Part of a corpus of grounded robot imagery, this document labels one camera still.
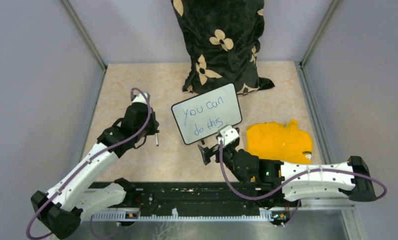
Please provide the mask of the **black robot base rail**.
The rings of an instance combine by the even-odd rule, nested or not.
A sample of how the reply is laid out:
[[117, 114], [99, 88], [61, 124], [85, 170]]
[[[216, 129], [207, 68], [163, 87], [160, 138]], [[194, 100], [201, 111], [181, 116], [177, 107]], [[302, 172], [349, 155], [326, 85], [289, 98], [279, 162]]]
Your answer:
[[234, 194], [224, 182], [131, 182], [128, 198], [101, 210], [94, 220], [134, 222], [269, 222], [283, 226], [295, 216], [299, 200], [280, 192], [261, 200]]

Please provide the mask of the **small black-framed whiteboard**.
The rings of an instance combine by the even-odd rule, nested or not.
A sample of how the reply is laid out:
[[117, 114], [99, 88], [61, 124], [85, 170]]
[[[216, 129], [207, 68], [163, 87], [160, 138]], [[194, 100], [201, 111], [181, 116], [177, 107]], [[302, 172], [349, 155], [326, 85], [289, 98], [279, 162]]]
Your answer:
[[233, 83], [175, 103], [171, 111], [186, 145], [216, 134], [226, 125], [237, 125], [243, 119]]

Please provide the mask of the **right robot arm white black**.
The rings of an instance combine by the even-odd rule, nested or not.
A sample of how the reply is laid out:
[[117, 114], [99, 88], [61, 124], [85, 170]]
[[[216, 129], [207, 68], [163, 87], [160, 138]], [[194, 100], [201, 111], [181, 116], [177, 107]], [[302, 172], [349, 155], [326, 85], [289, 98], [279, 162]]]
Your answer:
[[198, 148], [204, 164], [215, 157], [228, 189], [246, 200], [269, 199], [274, 206], [309, 198], [347, 198], [364, 203], [379, 200], [388, 192], [382, 182], [371, 177], [360, 156], [335, 164], [297, 164], [261, 159], [235, 147], [231, 142]]

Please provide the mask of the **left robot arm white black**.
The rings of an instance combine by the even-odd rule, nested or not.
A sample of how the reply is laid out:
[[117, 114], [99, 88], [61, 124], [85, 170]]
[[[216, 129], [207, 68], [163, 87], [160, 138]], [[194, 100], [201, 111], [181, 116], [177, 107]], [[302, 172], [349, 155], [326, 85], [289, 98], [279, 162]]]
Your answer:
[[63, 240], [92, 216], [111, 206], [138, 206], [136, 187], [124, 178], [111, 182], [91, 194], [85, 191], [108, 167], [128, 150], [135, 149], [141, 138], [157, 134], [159, 123], [148, 100], [134, 100], [125, 116], [117, 119], [98, 137], [88, 154], [62, 180], [46, 192], [36, 191], [30, 198], [34, 215], [25, 229], [26, 237], [34, 240], [31, 227], [40, 221], [50, 235]]

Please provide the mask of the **white marker pen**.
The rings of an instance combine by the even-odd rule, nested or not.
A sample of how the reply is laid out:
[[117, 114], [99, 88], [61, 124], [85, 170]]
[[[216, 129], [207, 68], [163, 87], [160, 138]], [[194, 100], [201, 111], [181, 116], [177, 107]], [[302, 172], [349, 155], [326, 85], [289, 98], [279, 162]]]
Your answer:
[[159, 132], [157, 132], [155, 134], [155, 143], [156, 143], [156, 146], [159, 146]]

